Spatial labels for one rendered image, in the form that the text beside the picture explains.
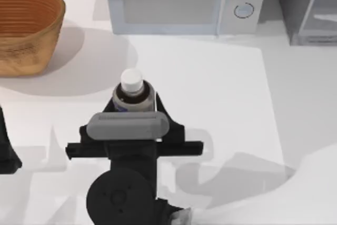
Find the dark bottle with white cap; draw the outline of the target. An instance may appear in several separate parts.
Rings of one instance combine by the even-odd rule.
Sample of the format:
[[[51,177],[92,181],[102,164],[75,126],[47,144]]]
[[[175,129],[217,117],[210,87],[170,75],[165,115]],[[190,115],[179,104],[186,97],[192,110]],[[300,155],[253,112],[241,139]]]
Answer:
[[[155,111],[155,91],[136,68],[125,69],[114,88],[112,103],[118,112]]]

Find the pale grey rounded box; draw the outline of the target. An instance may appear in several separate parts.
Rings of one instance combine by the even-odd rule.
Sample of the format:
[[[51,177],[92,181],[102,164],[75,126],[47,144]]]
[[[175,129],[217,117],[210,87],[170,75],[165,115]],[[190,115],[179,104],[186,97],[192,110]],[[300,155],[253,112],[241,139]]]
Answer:
[[[161,112],[102,112],[89,120],[86,132],[94,140],[155,140],[168,133],[168,118]]]

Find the brown woven basket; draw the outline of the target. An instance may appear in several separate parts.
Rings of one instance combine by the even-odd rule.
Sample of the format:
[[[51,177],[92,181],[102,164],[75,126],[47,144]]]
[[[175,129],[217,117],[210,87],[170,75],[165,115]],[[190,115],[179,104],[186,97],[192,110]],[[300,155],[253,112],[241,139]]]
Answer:
[[[64,0],[0,0],[0,77],[43,72],[55,52]]]

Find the microwave oven glass door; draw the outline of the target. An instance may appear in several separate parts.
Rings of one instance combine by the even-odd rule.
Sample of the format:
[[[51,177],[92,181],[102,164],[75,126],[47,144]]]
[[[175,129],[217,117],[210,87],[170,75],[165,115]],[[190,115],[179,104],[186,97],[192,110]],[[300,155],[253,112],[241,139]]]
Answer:
[[[217,35],[222,0],[108,0],[115,34]]]

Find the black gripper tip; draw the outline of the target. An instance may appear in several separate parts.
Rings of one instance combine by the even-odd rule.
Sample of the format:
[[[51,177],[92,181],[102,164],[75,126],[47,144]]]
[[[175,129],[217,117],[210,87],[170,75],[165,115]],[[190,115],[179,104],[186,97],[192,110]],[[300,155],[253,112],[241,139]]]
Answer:
[[[4,112],[0,106],[0,175],[14,174],[22,165],[9,140]]]

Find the pale microwave oven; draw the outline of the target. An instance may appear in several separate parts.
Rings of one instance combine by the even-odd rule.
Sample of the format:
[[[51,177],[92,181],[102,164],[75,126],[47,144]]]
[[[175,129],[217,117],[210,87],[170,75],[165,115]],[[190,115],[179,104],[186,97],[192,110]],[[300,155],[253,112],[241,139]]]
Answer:
[[[250,3],[255,11],[246,19],[237,18],[233,11],[236,5]],[[254,33],[259,21],[263,0],[222,0],[220,32],[215,36]]]

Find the round microwave knob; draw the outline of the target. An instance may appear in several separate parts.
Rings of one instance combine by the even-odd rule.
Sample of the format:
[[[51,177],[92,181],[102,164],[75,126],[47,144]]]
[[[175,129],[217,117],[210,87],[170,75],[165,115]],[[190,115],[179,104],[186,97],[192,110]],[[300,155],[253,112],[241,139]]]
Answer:
[[[243,3],[236,5],[234,8],[234,15],[239,19],[246,19],[253,15],[255,8],[250,3]]]

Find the grey cabinet with dark inside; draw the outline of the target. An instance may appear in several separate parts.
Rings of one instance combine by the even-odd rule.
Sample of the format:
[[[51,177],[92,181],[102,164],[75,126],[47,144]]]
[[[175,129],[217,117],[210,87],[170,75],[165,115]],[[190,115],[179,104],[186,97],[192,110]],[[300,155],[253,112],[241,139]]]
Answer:
[[[337,46],[337,0],[279,0],[291,45]]]

